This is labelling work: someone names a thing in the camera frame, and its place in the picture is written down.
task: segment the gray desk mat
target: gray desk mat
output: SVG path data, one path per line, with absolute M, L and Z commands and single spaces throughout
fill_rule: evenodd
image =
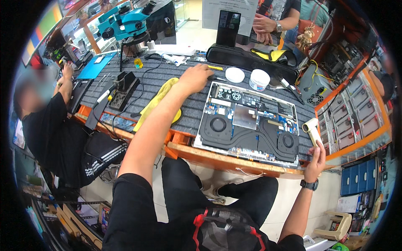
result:
M 156 67 L 159 64 L 159 59 L 153 59 L 156 58 L 156 55 L 153 55 L 152 58 L 145 60 L 144 57 L 142 57 L 142 62 L 144 66 L 141 69 L 136 69 L 134 66 L 134 60 L 133 58 L 127 59 L 125 63 L 123 63 L 123 71 L 125 72 L 130 72 L 132 71 L 136 77 L 141 78 L 143 72 L 146 70 Z M 92 107 L 92 105 L 95 103 L 97 98 L 101 95 L 102 89 L 104 88 L 104 85 L 106 82 L 110 79 L 112 75 L 118 75 L 120 73 L 119 71 L 119 57 L 118 54 L 116 54 L 110 61 L 109 64 L 107 64 L 98 77 L 93 81 L 91 86 L 89 87 L 88 91 L 86 92 L 85 96 L 83 97 L 81 104 L 85 106 Z M 149 101 L 156 95 L 156 93 L 159 91 L 160 87 L 169 79 L 171 78 L 179 78 L 183 72 L 191 66 L 195 66 L 198 62 L 188 62 L 187 65 L 180 65 L 180 66 L 175 66 L 173 64 L 166 64 L 166 61 L 163 60 L 162 64 L 154 70 L 151 70 L 147 72 L 144 76 L 144 82 L 141 84 L 144 84 L 144 94 L 142 94 L 141 98 L 139 98 L 137 101 L 135 101 L 133 104 L 131 104 L 124 113 L 122 113 L 121 116 L 130 118 L 130 115 L 132 113 L 139 113 L 148 103 Z M 214 63 L 208 63 L 209 65 L 213 66 L 219 66 L 223 67 L 223 71 L 219 70 L 214 70 L 215 76 L 225 78 L 225 70 L 229 66 L 225 65 L 219 65 L 219 64 L 214 64 Z M 77 77 L 79 75 L 80 71 L 74 72 L 74 76 Z M 99 85 L 96 89 L 96 85 L 99 83 L 99 81 L 102 79 L 104 75 L 109 75 L 105 83 L 102 85 Z M 244 78 L 243 82 L 241 83 L 231 83 L 229 81 L 221 81 L 226 84 L 231 84 L 234 86 L 239 86 L 242 88 L 247 88 L 251 89 L 251 87 L 248 84 L 248 81 L 250 79 L 250 71 L 244 70 L 244 73 L 246 77 Z M 142 86 L 141 84 L 137 87 L 137 89 L 134 91 L 132 97 L 128 101 L 130 103 L 133 101 L 136 97 L 138 97 L 141 93 Z M 196 135 L 198 131 L 198 127 L 201 122 L 201 117 L 205 105 L 205 101 L 207 99 L 207 95 L 209 92 L 209 88 L 211 86 L 211 81 L 207 82 L 207 85 L 205 88 L 199 92 L 190 95 L 183 103 L 181 110 L 182 110 L 182 116 L 181 118 L 175 122 L 171 128 L 177 131 L 182 131 L 185 133 L 190 133 L 192 135 Z M 294 95 L 289 92 L 288 90 L 270 90 L 267 88 L 263 93 L 274 96 L 276 98 L 286 100 L 290 103 L 293 103 L 296 105 L 296 113 L 297 113 L 297 118 L 298 118 L 298 123 L 299 123 L 299 159 L 303 160 L 310 160 L 311 157 L 307 155 L 307 151 L 310 147 L 313 146 L 311 139 L 307 133 L 304 133 L 303 130 L 301 130 L 302 124 L 304 124 L 306 121 L 309 119 L 315 117 L 314 109 L 302 105 L 299 103 L 299 101 L 294 97 Z M 105 108 L 106 112 L 111 112 L 116 114 L 117 111 L 110 109 L 108 106 Z

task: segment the white sign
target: white sign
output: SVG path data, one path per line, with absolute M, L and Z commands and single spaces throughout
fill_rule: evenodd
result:
M 217 30 L 220 11 L 227 10 L 241 13 L 238 34 L 250 36 L 257 4 L 258 0 L 203 0 L 202 27 Z

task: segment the blue silicone mat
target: blue silicone mat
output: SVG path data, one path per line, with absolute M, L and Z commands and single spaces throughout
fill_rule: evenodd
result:
M 103 55 L 105 55 L 105 57 L 102 59 L 102 61 L 96 64 L 94 64 L 95 60 L 102 55 L 94 56 L 91 61 L 89 61 L 88 64 L 82 69 L 77 78 L 95 79 L 99 75 L 99 73 L 101 73 L 101 70 L 105 67 L 105 65 L 107 65 L 112 57 L 116 55 L 116 52 L 111 52 Z

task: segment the blue microscope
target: blue microscope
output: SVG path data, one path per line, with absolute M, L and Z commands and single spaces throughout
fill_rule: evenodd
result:
M 150 16 L 156 3 L 150 1 L 147 6 L 143 8 L 136 8 L 130 10 L 129 6 L 122 6 L 121 8 L 114 7 L 98 18 L 99 31 L 98 36 L 102 35 L 103 39 L 115 37 L 116 40 L 121 40 L 120 51 L 120 71 L 122 71 L 122 55 L 123 47 L 130 46 L 133 54 L 137 57 L 141 56 L 143 51 L 139 44 L 148 41 L 150 38 L 147 32 L 146 19 Z

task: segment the black wristwatch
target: black wristwatch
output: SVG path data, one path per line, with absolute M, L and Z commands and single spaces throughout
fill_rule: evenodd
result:
M 307 183 L 305 180 L 301 180 L 300 185 L 303 188 L 308 188 L 310 190 L 315 191 L 318 187 L 318 179 L 314 183 Z

